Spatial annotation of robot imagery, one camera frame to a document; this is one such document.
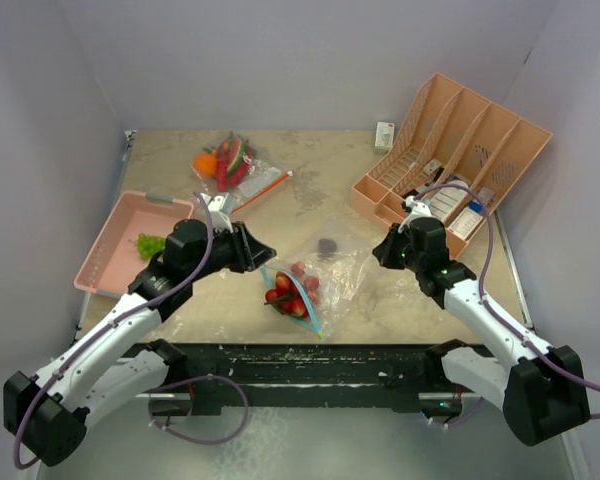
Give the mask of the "pink plastic basket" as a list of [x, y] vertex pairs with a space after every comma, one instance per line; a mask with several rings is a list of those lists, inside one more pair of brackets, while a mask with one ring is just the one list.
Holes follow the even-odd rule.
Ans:
[[136, 246], [142, 234], [165, 237], [176, 223], [190, 218], [194, 205], [173, 197], [124, 191], [109, 214], [74, 279], [92, 294], [118, 298], [147, 265]]

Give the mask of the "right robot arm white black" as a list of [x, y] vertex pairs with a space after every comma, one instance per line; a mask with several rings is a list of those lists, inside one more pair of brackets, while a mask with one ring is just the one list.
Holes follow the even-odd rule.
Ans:
[[432, 389], [469, 388], [497, 407], [527, 446], [590, 420], [577, 353], [553, 347], [503, 309], [466, 265], [451, 258], [439, 220], [392, 224], [372, 254], [384, 268], [413, 272], [421, 292], [477, 334], [491, 354], [485, 358], [453, 342], [439, 347], [424, 369]]

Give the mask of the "zip bag with fake fruit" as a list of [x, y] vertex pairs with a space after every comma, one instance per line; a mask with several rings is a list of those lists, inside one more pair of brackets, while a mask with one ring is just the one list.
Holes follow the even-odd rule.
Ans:
[[[317, 242], [320, 238], [331, 238], [337, 242], [338, 251], [332, 258], [318, 257]], [[268, 289], [272, 284], [269, 275], [263, 272], [265, 268], [282, 269], [296, 261], [304, 261], [309, 266], [309, 273], [320, 280], [321, 296], [319, 306], [310, 309], [310, 322], [280, 314], [325, 341], [353, 307], [368, 271], [369, 257], [370, 247], [363, 238], [343, 222], [330, 219], [285, 256], [261, 267], [260, 274]]]

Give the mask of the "red fake strawberry bunch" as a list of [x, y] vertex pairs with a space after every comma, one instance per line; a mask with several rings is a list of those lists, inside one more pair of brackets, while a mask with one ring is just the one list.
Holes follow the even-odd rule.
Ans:
[[309, 273], [304, 261], [282, 269], [265, 268], [272, 286], [264, 294], [264, 304], [294, 320], [310, 322], [310, 309], [321, 302], [320, 280]]

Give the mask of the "dark purple fake plum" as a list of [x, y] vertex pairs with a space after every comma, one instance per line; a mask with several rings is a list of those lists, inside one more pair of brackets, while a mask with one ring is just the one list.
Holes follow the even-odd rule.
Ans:
[[331, 238], [320, 238], [317, 242], [317, 254], [321, 259], [332, 258], [338, 251], [338, 244]]

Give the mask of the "zip bag with orange watermelon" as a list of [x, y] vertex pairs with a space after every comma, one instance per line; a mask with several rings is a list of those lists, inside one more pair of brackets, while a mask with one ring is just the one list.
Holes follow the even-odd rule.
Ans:
[[193, 173], [211, 195], [229, 193], [236, 212], [272, 192], [293, 177], [292, 170], [276, 165], [263, 148], [241, 132], [223, 133], [204, 146], [191, 162]]

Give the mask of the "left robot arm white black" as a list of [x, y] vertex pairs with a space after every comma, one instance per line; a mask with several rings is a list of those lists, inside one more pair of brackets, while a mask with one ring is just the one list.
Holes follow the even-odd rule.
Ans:
[[195, 281], [223, 269], [249, 273], [276, 255], [242, 222], [178, 222], [164, 249], [88, 334], [34, 375], [16, 372], [4, 384], [3, 420], [14, 436], [15, 468], [56, 466], [136, 395], [181, 388], [186, 358], [169, 343], [150, 345], [129, 360], [123, 354], [191, 298]]

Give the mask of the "green fake grape bunch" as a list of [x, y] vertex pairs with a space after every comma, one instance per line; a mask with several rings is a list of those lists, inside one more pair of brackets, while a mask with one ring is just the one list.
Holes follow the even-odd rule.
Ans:
[[164, 250], [166, 238], [159, 235], [149, 235], [141, 232], [136, 238], [129, 242], [135, 247], [139, 259], [143, 262], [149, 261], [156, 253]]

